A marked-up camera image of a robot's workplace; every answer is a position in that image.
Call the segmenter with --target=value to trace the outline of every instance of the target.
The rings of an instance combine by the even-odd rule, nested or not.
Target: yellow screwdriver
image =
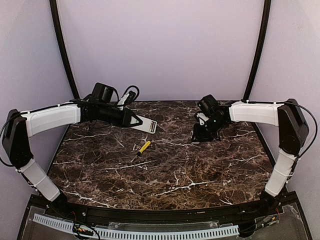
[[[151,141],[147,141],[147,142],[140,148],[140,150],[137,152],[136,156],[130,161],[130,163],[132,163],[137,157],[140,157],[140,155],[144,152],[144,150],[147,149],[147,147],[149,147],[150,144],[151,144]]]

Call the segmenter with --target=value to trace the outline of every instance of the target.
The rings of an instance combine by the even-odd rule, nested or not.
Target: curved black pole
[[[263,49],[264,42],[265,42],[270,8],[271,8],[271,0],[264,0],[259,38],[258,38],[258,43],[256,45],[256,50],[255,50],[255,55],[254,55],[254,59],[253,59],[252,67],[251,67],[250,76],[249,76],[248,83],[246,85],[244,96],[243,96],[244,100],[249,99],[250,93],[251,93],[251,90],[252,90],[252,87],[254,85],[254,81],[256,78],[256,74],[257,74],[257,70],[258,70],[258,66],[259,66],[259,61],[260,61],[262,49]]]
[[[65,46],[65,41],[64,37],[62,35],[62,29],[61,29],[61,24],[60,24],[60,19],[59,19],[59,13],[58,13],[58,6],[57,6],[57,0],[49,0],[50,1],[50,7],[51,7],[51,14],[52,14],[52,20],[53,20],[53,25],[54,25],[54,30],[55,30],[55,35],[56,35],[56,40],[59,45],[59,50],[63,62],[63,66],[65,69],[66,76],[69,81],[69,85],[73,94],[73,97],[75,99],[79,99],[80,95],[76,86],[76,82],[74,79],[74,76],[72,74],[72,70],[70,67],[70,62],[68,59],[68,54]]]

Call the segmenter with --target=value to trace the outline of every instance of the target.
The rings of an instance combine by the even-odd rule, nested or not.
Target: black metal frame
[[[56,39],[59,45],[59,50],[61,54],[61,58],[63,61],[64,69],[66,76],[68,78],[68,82],[71,88],[71,91],[73,93],[73,97],[75,99],[79,99],[79,91],[76,86],[76,82],[70,67],[70,62],[66,50],[66,45],[65,41],[63,38],[62,34],[62,27],[60,23],[60,18],[59,18],[59,12],[58,12],[58,6],[57,6],[57,0],[49,0],[50,1],[50,6],[51,6],[51,14],[52,14],[52,20],[53,20],[53,25],[55,29],[55,35]],[[269,20],[269,13],[270,13],[270,8],[271,8],[271,0],[264,0],[264,7],[263,7],[263,13],[262,13],[262,20],[261,20],[261,26],[260,26],[260,31],[259,31],[259,37],[258,37],[258,42],[256,45],[256,50],[253,58],[253,63],[249,75],[249,79],[246,85],[246,89],[244,92],[243,99],[247,100],[249,99],[252,87],[254,85],[254,81],[256,78],[260,58],[261,58],[261,53],[262,49],[264,46],[265,42],[265,37],[266,37],[266,32],[267,32],[267,26],[268,26],[268,20]]]
[[[60,23],[60,18],[59,18],[57,0],[49,0],[49,1],[50,1],[52,20],[53,20],[53,25],[54,25],[54,30],[55,30],[55,36],[56,36],[56,40],[58,42],[64,70],[65,70],[66,76],[68,78],[68,82],[69,82],[73,97],[75,99],[79,99],[80,95],[79,95],[79,92],[78,92],[78,89],[76,86],[74,75],[71,70],[65,41],[64,41],[63,34],[62,34],[62,28],[61,28],[61,23]]]
[[[296,203],[301,215],[305,231],[309,240],[312,236],[307,224],[306,217],[302,210],[298,196],[295,191],[283,193],[281,198],[282,206]],[[49,201],[45,198],[31,195],[21,223],[18,233],[18,240],[22,239],[24,226],[26,225],[28,214],[31,206],[45,209],[48,215],[60,217],[50,208],[47,208]],[[219,221],[219,224],[230,224],[239,226],[251,226],[255,223],[255,218],[261,217],[256,213],[243,213],[243,211],[252,211],[259,208],[259,201],[246,202],[236,205],[191,209],[191,210],[125,210],[102,208],[95,206],[86,206],[75,203],[68,203],[75,211],[77,220],[85,222],[89,226],[104,225],[108,226],[110,222],[115,223],[135,223],[135,224],[186,224]],[[276,211],[270,212],[270,215],[276,214]]]
[[[252,90],[252,87],[254,85],[254,81],[256,78],[262,49],[264,47],[266,32],[267,32],[267,26],[268,26],[268,20],[269,20],[269,13],[271,8],[271,0],[264,0],[264,7],[263,7],[263,13],[262,13],[262,20],[261,20],[261,26],[260,26],[260,32],[259,32],[259,38],[255,49],[255,54],[253,58],[253,63],[251,67],[250,76],[245,88],[245,92],[243,95],[243,99],[247,100],[250,97],[250,93]]]

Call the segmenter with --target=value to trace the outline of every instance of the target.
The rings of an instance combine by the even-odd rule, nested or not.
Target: white arm link cover
[[[265,191],[273,197],[276,197],[285,186],[285,183],[290,176],[292,166],[296,160],[296,156],[285,153],[282,149],[279,150],[279,156],[273,168],[273,172],[269,181],[265,186]]]
[[[39,192],[49,201],[55,200],[60,191],[42,170],[38,163],[32,158],[27,165],[20,168],[21,173],[39,190]]]
[[[283,104],[243,103],[237,101],[229,108],[233,122],[253,122],[279,126],[278,107]]]
[[[81,109],[76,104],[71,104],[26,113],[21,116],[26,118],[26,130],[30,138],[49,129],[79,123]]]

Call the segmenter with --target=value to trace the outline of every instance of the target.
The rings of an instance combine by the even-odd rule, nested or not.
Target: lavender wall
[[[72,98],[52,23],[49,1],[0,2],[0,126],[11,109],[32,110]],[[65,128],[36,135],[31,150],[48,169]],[[0,155],[8,162],[2,147]],[[0,239],[14,240],[32,190],[0,164]]]
[[[95,82],[139,100],[240,99],[263,0],[58,1],[80,95]]]
[[[295,98],[320,120],[320,2],[272,1],[268,30],[252,100],[284,101]],[[314,124],[309,121],[310,133]],[[261,125],[275,157],[278,130]],[[301,201],[314,240],[320,240],[320,137],[298,164],[288,185]]]

